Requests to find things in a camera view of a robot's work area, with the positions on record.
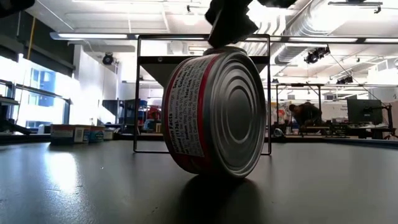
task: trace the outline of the gray table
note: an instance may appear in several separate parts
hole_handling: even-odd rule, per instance
[[[164,142],[139,142],[165,149]],[[241,184],[132,141],[0,146],[0,223],[397,223],[398,151],[275,144]]]

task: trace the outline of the computer monitor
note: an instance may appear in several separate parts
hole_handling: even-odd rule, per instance
[[[350,123],[372,122],[375,125],[381,124],[383,122],[381,106],[380,100],[347,99],[348,121]]]

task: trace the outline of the ceiling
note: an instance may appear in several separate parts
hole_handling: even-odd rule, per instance
[[[173,33],[201,34],[209,33],[211,26],[204,19],[210,0],[36,0],[28,10],[51,28],[59,32],[107,32],[107,33]],[[286,22],[291,19],[310,0],[297,0],[289,9],[255,6],[251,18],[259,24],[258,33],[281,34]],[[317,9],[317,14],[303,11],[300,16],[312,16],[313,24],[318,27],[333,26],[328,35],[334,36],[398,36],[398,2],[380,0],[381,12],[375,14],[377,7],[361,6],[325,6]],[[128,40],[90,41],[91,49],[101,46],[132,45]],[[205,42],[186,42],[188,45],[207,46]],[[261,44],[240,45],[246,50],[259,49]],[[307,65],[303,62],[307,51],[297,55],[287,66],[272,66],[272,76],[280,82],[327,82],[330,77],[339,77],[345,69],[353,69],[358,80],[366,78],[368,69],[386,58],[398,57],[396,45],[330,45],[331,55],[318,63]],[[101,55],[103,52],[93,50]]]

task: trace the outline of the metal can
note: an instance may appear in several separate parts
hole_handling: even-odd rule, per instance
[[[189,58],[170,76],[162,130],[174,161],[194,174],[247,176],[261,155],[266,100],[241,50]]]

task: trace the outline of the person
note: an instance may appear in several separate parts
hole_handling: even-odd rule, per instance
[[[322,123],[322,112],[310,102],[298,106],[290,105],[289,110],[301,128]]]

